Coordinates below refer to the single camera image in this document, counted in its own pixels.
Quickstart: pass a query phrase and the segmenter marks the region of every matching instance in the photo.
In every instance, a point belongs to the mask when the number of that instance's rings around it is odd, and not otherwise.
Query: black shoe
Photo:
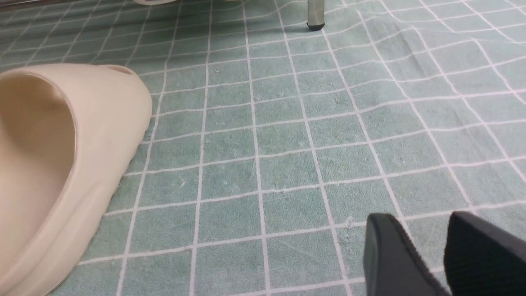
[[[526,242],[467,212],[449,219],[444,268],[455,296],[526,295]]]
[[[367,217],[363,270],[368,296],[449,296],[390,214]]]

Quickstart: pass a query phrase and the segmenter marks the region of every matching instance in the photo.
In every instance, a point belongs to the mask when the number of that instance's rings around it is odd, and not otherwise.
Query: grid pattern mat
[[[154,99],[53,295],[365,295],[370,212],[396,215],[442,282],[451,211],[526,239],[526,1],[328,0],[314,33],[306,9],[84,0],[0,14],[2,70],[125,65]]]

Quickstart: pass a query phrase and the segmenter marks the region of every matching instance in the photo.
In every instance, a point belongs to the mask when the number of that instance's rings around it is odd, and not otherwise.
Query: square tile
[[[388,174],[442,164],[437,148],[425,132],[375,143],[375,149]]]
[[[250,85],[248,83],[208,88],[208,108],[245,103],[250,103]]]
[[[499,46],[500,43],[494,41],[478,41],[479,44],[486,51],[490,61],[494,63],[502,63],[516,58],[520,58],[524,54],[524,46],[521,44],[510,43],[505,48]]]
[[[318,150],[321,175],[325,182],[371,177],[379,174],[368,145]]]
[[[423,125],[409,104],[387,105],[362,113],[372,140],[423,130]]]
[[[524,36],[524,29],[526,28],[526,24],[520,25],[520,26],[513,26],[508,28],[503,28],[501,32],[506,34],[506,36],[511,37],[513,40],[517,42],[525,42],[526,36]]]
[[[186,40],[190,38],[208,37],[210,28],[208,24],[178,27],[175,40]]]
[[[2,64],[25,63],[29,61],[35,52],[36,50],[6,52],[2,56]]]
[[[443,5],[435,5],[429,7],[431,11],[438,17],[438,18],[445,18],[445,17],[454,17],[454,16],[464,16],[464,15],[470,15],[473,14],[473,11],[469,9],[468,6],[464,5],[464,3],[444,3]]]
[[[255,155],[252,129],[205,135],[205,162]]]
[[[128,259],[123,295],[187,294],[192,254],[183,251]]]
[[[199,243],[261,235],[258,196],[207,202],[199,214]]]
[[[488,61],[475,42],[466,42],[433,50],[433,56],[445,73],[487,66]]]
[[[454,32],[461,33],[462,31],[473,31],[481,29],[491,29],[480,16],[471,15],[459,18],[450,18],[444,20],[445,24],[448,25]]]
[[[393,81],[375,81],[353,87],[350,91],[359,109],[407,100]]]
[[[139,45],[154,45],[162,42],[171,42],[174,37],[174,29],[145,32],[139,40]]]
[[[370,213],[396,213],[383,180],[327,185],[325,189],[336,224],[348,218],[363,222]]]
[[[474,0],[469,2],[469,6],[476,12],[483,13],[489,11],[496,11],[503,8],[512,8],[510,3],[500,1],[488,1],[488,0]]]
[[[508,90],[502,79],[491,68],[448,75],[448,79],[461,94],[482,94]]]
[[[356,66],[371,61],[380,62],[380,57],[372,45],[344,47],[333,51],[340,67]]]
[[[263,189],[318,184],[316,167],[310,152],[261,158],[259,163]]]
[[[447,169],[392,177],[389,183],[406,216],[468,206]]]
[[[296,55],[292,61],[296,72],[336,69],[330,53]]]
[[[512,89],[520,89],[526,87],[526,82],[520,77],[526,75],[526,60],[522,59],[513,63],[504,64],[497,67],[497,70],[507,80]]]
[[[276,154],[310,147],[303,122],[273,124],[257,128],[260,155]]]
[[[333,32],[327,35],[332,50],[338,50],[344,47],[365,46],[371,44],[364,27],[359,25],[345,31]]]
[[[183,111],[159,116],[156,140],[198,133],[203,125],[202,111]]]
[[[345,291],[345,286],[343,285],[334,285],[325,288],[317,288],[312,290],[302,290],[302,291],[292,291],[292,292],[283,292],[283,293],[273,293],[272,296],[322,296],[322,295],[331,295],[331,296],[344,296],[347,295]]]
[[[166,50],[166,47],[163,46],[163,48],[165,55],[167,55],[168,52]],[[197,73],[187,72],[189,73],[188,75],[197,75],[196,77],[199,78],[199,81],[206,82],[206,78],[202,78],[201,76],[199,76],[200,71],[202,71],[203,74],[206,74],[206,56],[206,53],[191,53],[170,56],[166,63],[166,69],[177,71],[195,70]],[[180,79],[186,80],[188,78],[185,75],[181,75]]]
[[[469,104],[485,122],[526,119],[526,105],[512,94],[475,97]]]
[[[323,36],[289,40],[288,44],[291,54],[316,53],[329,50]]]
[[[161,104],[160,113],[177,110],[201,109],[205,104],[205,90],[182,91],[165,93]]]
[[[149,252],[191,245],[196,207],[193,204],[137,213],[130,252]]]
[[[68,55],[98,53],[104,44],[104,39],[75,42],[71,46]]]
[[[275,29],[262,29],[262,30],[248,32],[248,44],[251,44],[251,45],[279,42],[283,40],[284,40],[283,34],[276,32]]]
[[[103,51],[98,54],[98,56],[95,58],[95,62],[106,62],[108,61],[111,63],[112,60],[127,60],[132,57],[133,55],[133,48],[125,48],[122,50],[114,50],[114,51]]]
[[[168,54],[170,53],[170,46],[171,42],[157,43],[155,46],[140,45],[135,49],[133,58],[159,58],[162,61],[162,63],[160,63],[162,65],[160,68],[161,70],[164,70],[164,65],[167,59],[166,57],[168,57]]]
[[[121,267],[120,260],[111,260],[77,266],[73,272],[49,294],[50,296],[68,296],[83,291],[97,296],[113,296],[117,292],[117,283]]]
[[[82,260],[124,253],[131,219],[131,213],[104,216]]]
[[[428,268],[444,264],[444,248],[448,236],[449,216],[438,216],[407,221],[414,246]]]
[[[521,200],[526,196],[526,185],[507,162],[455,167],[454,171],[473,205]]]
[[[289,57],[262,57],[250,59],[252,79],[292,74]]]
[[[137,197],[137,191],[139,190],[140,179],[140,175],[122,177],[106,212],[133,208],[135,197]]]
[[[383,0],[383,2],[385,3],[385,6],[389,10],[403,9],[403,8],[417,8],[417,7],[422,6],[422,3],[419,2],[418,0],[410,0],[410,1],[404,1],[404,2],[399,2],[396,0]]]
[[[103,50],[119,50],[131,46],[136,46],[139,41],[139,34],[110,37],[106,40]]]
[[[267,233],[329,225],[319,188],[267,193],[263,205]]]
[[[191,90],[198,87],[204,87],[205,84],[206,70],[204,66],[197,66],[183,70],[174,70],[169,71],[166,74],[165,91]]]
[[[365,227],[341,228],[337,232],[347,276],[350,279],[362,277]]]
[[[196,295],[228,295],[265,289],[260,240],[199,248]]]
[[[250,45],[250,57],[273,57],[288,55],[285,41]]]
[[[149,170],[173,169],[199,163],[199,135],[155,142],[151,146]]]
[[[211,52],[210,56],[208,57],[208,62],[209,63],[220,63],[220,62],[236,61],[242,58],[247,58],[247,49],[244,47]]]
[[[497,28],[526,23],[526,15],[519,9],[487,12],[484,14],[484,18]]]
[[[206,52],[207,50],[208,50],[208,37],[199,37],[199,38],[175,41],[171,52],[174,55],[178,55],[178,54]]]
[[[405,11],[395,11],[392,12],[392,14],[402,22],[425,22],[436,20],[435,16],[424,7]]]
[[[351,284],[351,291],[353,296],[367,296],[367,286],[364,282]]]
[[[256,102],[298,95],[292,75],[254,81],[252,89]]]
[[[398,29],[395,31],[395,33],[396,34],[394,36],[378,41],[376,43],[376,48],[378,49],[380,55],[385,61],[395,60],[398,58],[405,58],[406,56],[409,56],[414,52],[420,52],[426,49],[416,30],[410,29],[400,31],[400,29]],[[426,31],[425,34],[423,34],[423,38],[428,43],[429,47],[435,46],[435,44],[431,45],[430,42],[440,42],[439,44],[437,44],[438,46],[443,45],[447,41],[447,39],[445,39],[442,35],[440,35],[440,38],[430,38],[431,41],[428,41],[426,39],[426,36],[431,35],[434,37],[433,34],[439,33],[436,33],[434,30],[429,30]]]
[[[526,213],[526,205],[516,204],[497,209],[482,209],[480,217],[519,239],[526,240],[524,213]]]
[[[502,153],[482,126],[450,132],[433,132],[449,163],[472,163],[502,158]]]
[[[257,190],[254,160],[206,165],[202,199],[224,198]]]
[[[163,90],[163,82],[164,82],[163,73],[141,75],[140,79],[146,85],[150,93],[154,93],[154,94],[160,93]]]
[[[256,124],[266,124],[303,118],[298,98],[286,98],[255,105]]]
[[[341,278],[330,231],[268,239],[268,261],[273,288],[324,283]]]
[[[427,78],[440,74],[440,70],[428,53],[413,54],[408,59],[389,61],[387,67],[394,79],[399,81]]]
[[[393,80],[386,67],[378,62],[368,62],[347,67],[342,70],[342,73],[350,87],[371,83],[380,79],[385,81]]]
[[[430,129],[449,129],[479,122],[461,99],[422,101],[414,105]]]
[[[307,117],[326,116],[354,111],[351,98],[347,91],[304,95],[303,104]]]
[[[252,126],[252,109],[248,105],[211,109],[206,112],[207,132],[244,126]]]
[[[338,71],[319,71],[298,74],[299,89],[302,94],[330,92],[345,88]]]
[[[198,168],[147,174],[139,206],[194,201],[198,183]]]
[[[225,50],[232,47],[245,46],[245,33],[236,33],[210,37],[210,50]]]
[[[146,154],[148,153],[149,144],[141,144],[135,152],[135,156],[130,161],[126,173],[142,172],[146,164]]]
[[[356,115],[313,120],[309,126],[316,147],[365,141]]]
[[[444,77],[400,82],[399,84],[410,98],[430,97],[430,94],[433,94],[434,97],[457,95]]]
[[[502,144],[509,157],[526,155],[523,139],[526,136],[526,123],[492,125],[490,129]]]
[[[248,81],[248,65],[246,61],[214,64],[209,67],[210,85]]]

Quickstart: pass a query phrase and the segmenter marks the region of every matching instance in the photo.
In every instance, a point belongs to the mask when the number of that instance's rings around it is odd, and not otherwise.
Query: white grid line
[[[261,186],[261,170],[259,164],[259,144],[256,129],[256,102],[254,101],[254,88],[252,85],[252,67],[250,65],[250,47],[248,46],[248,25],[247,25],[247,12],[245,4],[241,2],[243,9],[243,23],[245,26],[245,45],[247,49],[247,67],[248,67],[248,85],[250,90],[250,111],[252,114],[252,134],[254,135],[254,153],[255,153],[255,164],[256,164],[256,179],[258,188],[258,206],[259,206],[259,223],[261,228],[261,246],[263,249],[263,269],[265,272],[265,290],[266,295],[270,296],[270,266],[268,259],[268,247],[267,247],[267,228],[265,226],[265,209],[263,207],[263,193]]]
[[[177,15],[179,15],[179,13],[181,11],[181,7],[182,7],[182,5],[179,5]],[[172,37],[172,40],[175,40],[175,35],[176,34],[177,34],[177,21],[176,21],[174,35]],[[165,67],[166,67],[167,64],[168,64],[168,59],[166,59],[166,61],[165,61]],[[163,80],[163,88],[162,88],[162,91],[161,91],[161,96],[160,96],[159,102],[157,104],[157,112],[156,112],[157,114],[159,114],[160,108],[161,108],[161,103],[163,102],[163,96],[164,96],[163,91],[164,91],[165,87],[166,87],[166,74],[165,74],[164,80]],[[159,123],[159,117],[156,117],[154,127],[153,127],[153,129],[151,131],[151,136],[150,136],[151,140],[155,137],[155,132],[157,130],[158,123]],[[134,227],[135,227],[135,220],[137,219],[137,208],[139,207],[140,197],[141,197],[141,194],[142,194],[142,191],[143,191],[143,186],[144,186],[144,180],[146,178],[146,171],[147,171],[149,163],[150,163],[151,147],[152,147],[152,144],[149,144],[148,145],[148,150],[146,152],[146,161],[145,161],[144,168],[143,168],[143,174],[140,177],[139,188],[137,189],[137,195],[135,197],[134,210],[133,210],[132,216],[130,218],[130,225],[129,225],[129,228],[128,228],[128,235],[127,235],[127,238],[126,238],[126,245],[125,245],[125,249],[124,249],[123,260],[122,260],[121,267],[120,267],[119,281],[117,283],[116,296],[120,296],[122,294],[122,290],[123,290],[123,286],[124,286],[124,279],[125,279],[125,275],[126,275],[126,265],[127,265],[127,262],[128,262],[127,258],[128,258],[128,255],[129,255],[129,250],[130,250],[131,244],[132,244],[133,230],[134,230]]]
[[[278,7],[277,0],[274,0],[274,4],[275,4],[276,7]],[[314,166],[316,168],[316,175],[317,175],[318,183],[319,183],[320,190],[321,190],[321,196],[323,198],[323,204],[325,206],[325,211],[327,213],[327,219],[329,221],[329,225],[331,226],[330,230],[331,230],[332,240],[333,240],[333,243],[334,243],[334,246],[335,246],[336,256],[338,258],[338,263],[340,265],[341,277],[342,277],[342,279],[344,281],[347,281],[348,280],[347,269],[345,267],[345,262],[343,260],[343,255],[341,253],[341,248],[340,248],[339,239],[338,239],[338,233],[336,231],[336,228],[334,227],[335,223],[334,223],[334,219],[332,217],[332,213],[331,213],[331,210],[330,210],[329,200],[327,198],[327,192],[325,191],[325,186],[323,184],[323,177],[321,175],[321,169],[320,169],[320,164],[318,162],[318,156],[316,154],[314,141],[312,140],[312,134],[311,134],[310,127],[309,127],[309,122],[307,121],[307,113],[305,111],[305,105],[304,105],[304,102],[303,102],[301,89],[299,87],[298,74],[296,73],[296,68],[294,66],[294,59],[291,56],[290,45],[289,45],[287,33],[285,32],[285,28],[283,27],[283,19],[281,17],[281,12],[280,11],[278,11],[278,17],[279,17],[279,23],[281,25],[281,30],[283,32],[283,38],[285,40],[285,46],[287,48],[287,53],[289,54],[290,67],[292,69],[292,75],[294,77],[294,84],[296,86],[296,92],[297,92],[298,98],[299,98],[299,103],[300,103],[300,107],[301,107],[301,113],[302,113],[303,120],[304,120],[304,123],[305,123],[305,129],[307,131],[307,138],[309,139],[309,146],[310,146],[310,150],[311,150],[311,153],[312,153],[312,158],[314,160]],[[345,291],[347,293],[347,296],[352,296],[352,291],[351,291],[350,285],[348,283],[345,284]]]
[[[195,211],[195,225],[194,225],[194,247],[192,248],[192,257],[190,262],[190,292],[189,296],[195,294],[195,281],[196,281],[196,269],[197,269],[197,243],[199,241],[199,216],[201,208],[201,199],[203,198],[203,162],[205,159],[205,129],[206,129],[206,107],[208,103],[208,85],[210,81],[209,76],[209,65],[210,60],[210,47],[211,47],[211,35],[212,35],[212,12],[213,12],[214,1],[210,1],[210,16],[208,23],[208,45],[206,54],[206,65],[205,65],[205,102],[203,105],[203,121],[201,124],[201,139],[200,139],[200,156],[199,156],[199,180],[197,186],[197,199],[196,199],[196,211]]]

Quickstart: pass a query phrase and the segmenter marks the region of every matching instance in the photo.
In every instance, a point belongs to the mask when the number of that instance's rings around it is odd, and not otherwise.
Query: metal leg
[[[325,0],[307,0],[307,26],[311,31],[325,26]]]

